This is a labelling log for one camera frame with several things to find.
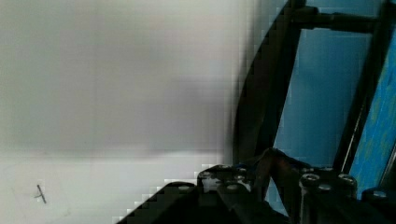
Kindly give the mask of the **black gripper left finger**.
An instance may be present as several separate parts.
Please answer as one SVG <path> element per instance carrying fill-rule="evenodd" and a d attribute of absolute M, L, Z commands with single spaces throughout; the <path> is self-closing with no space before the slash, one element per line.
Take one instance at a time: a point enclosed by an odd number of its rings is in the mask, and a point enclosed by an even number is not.
<path fill-rule="evenodd" d="M 203 170 L 197 176 L 200 203 L 217 203 L 221 196 L 240 197 L 244 201 L 257 202 L 253 189 L 254 173 L 246 165 L 216 165 Z"/>

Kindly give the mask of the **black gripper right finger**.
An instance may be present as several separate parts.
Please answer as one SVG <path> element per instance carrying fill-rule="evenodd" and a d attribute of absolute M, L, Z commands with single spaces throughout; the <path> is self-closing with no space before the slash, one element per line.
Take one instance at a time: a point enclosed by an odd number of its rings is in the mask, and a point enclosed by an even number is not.
<path fill-rule="evenodd" d="M 261 154 L 261 199 L 273 180 L 288 218 L 355 218 L 357 181 L 333 168 L 317 168 L 277 148 Z"/>

